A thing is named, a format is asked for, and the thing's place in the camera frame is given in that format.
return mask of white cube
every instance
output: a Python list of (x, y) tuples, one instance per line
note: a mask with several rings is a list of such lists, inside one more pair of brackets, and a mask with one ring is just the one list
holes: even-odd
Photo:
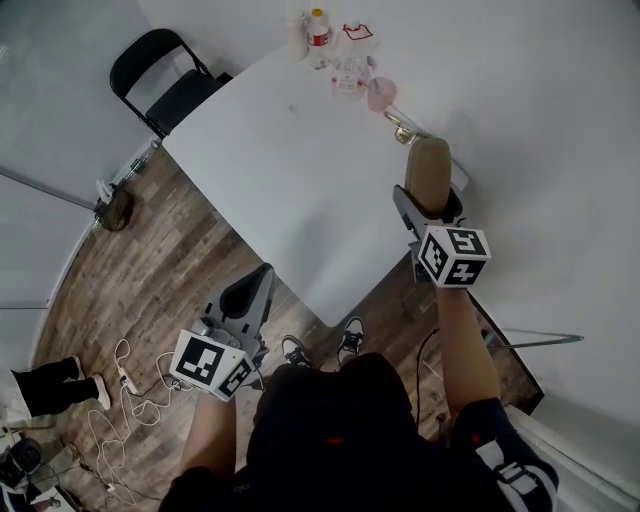
[(246, 352), (182, 330), (170, 372), (174, 377), (228, 402), (254, 369)]
[(484, 232), (428, 226), (418, 260), (439, 288), (468, 288), (480, 275), (491, 252)]

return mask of white sneaker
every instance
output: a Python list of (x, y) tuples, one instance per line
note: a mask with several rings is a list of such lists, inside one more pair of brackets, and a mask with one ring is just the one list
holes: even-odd
[(293, 336), (287, 335), (282, 338), (282, 354), (287, 362), (293, 366), (313, 368), (311, 361), (304, 351), (304, 347)]
[(344, 328), (342, 343), (338, 347), (338, 364), (342, 365), (344, 358), (348, 355), (357, 356), (363, 340), (364, 322), (360, 317), (351, 317)]
[(91, 378), (98, 387), (98, 402), (100, 402), (100, 405), (105, 411), (108, 411), (111, 408), (111, 397), (109, 396), (109, 392), (107, 391), (107, 386), (104, 383), (102, 375), (94, 375)]
[(78, 378), (76, 380), (84, 380), (86, 379), (84, 372), (82, 371), (82, 365), (80, 364), (80, 359), (78, 356), (71, 356), (73, 360), (76, 362), (76, 366), (78, 367)]

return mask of black folding chair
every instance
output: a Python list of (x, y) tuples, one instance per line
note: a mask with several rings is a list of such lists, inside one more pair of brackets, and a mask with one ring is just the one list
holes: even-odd
[[(127, 94), (145, 71), (178, 47), (184, 48), (191, 56), (195, 69), (187, 71), (147, 110), (146, 114), (142, 114), (127, 100)], [(109, 80), (116, 96), (161, 139), (169, 135), (185, 117), (222, 87), (182, 38), (166, 28), (147, 32), (129, 46), (111, 68)]]

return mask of plastic bottle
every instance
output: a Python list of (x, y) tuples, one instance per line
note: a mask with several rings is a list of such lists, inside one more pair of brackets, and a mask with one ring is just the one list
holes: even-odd
[(338, 34), (331, 77), (334, 96), (349, 101), (359, 101), (364, 96), (367, 64), (360, 41), (371, 35), (369, 29), (359, 21), (346, 23)]
[(311, 11), (311, 20), (307, 24), (307, 43), (311, 67), (326, 68), (329, 65), (329, 24), (322, 9)]
[(302, 60), (309, 53), (305, 23), (307, 16), (302, 11), (290, 12), (287, 16), (287, 47), (289, 58), (293, 61)]

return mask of black shoe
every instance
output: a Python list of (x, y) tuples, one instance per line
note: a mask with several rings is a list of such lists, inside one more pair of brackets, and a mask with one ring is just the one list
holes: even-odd
[(360, 346), (364, 340), (364, 322), (360, 317), (354, 316), (349, 319), (344, 328), (342, 343), (338, 347), (338, 364), (349, 354), (357, 356), (360, 353)]
[(287, 362), (293, 366), (313, 368), (311, 361), (305, 354), (304, 347), (293, 336), (287, 335), (282, 338), (282, 353)]

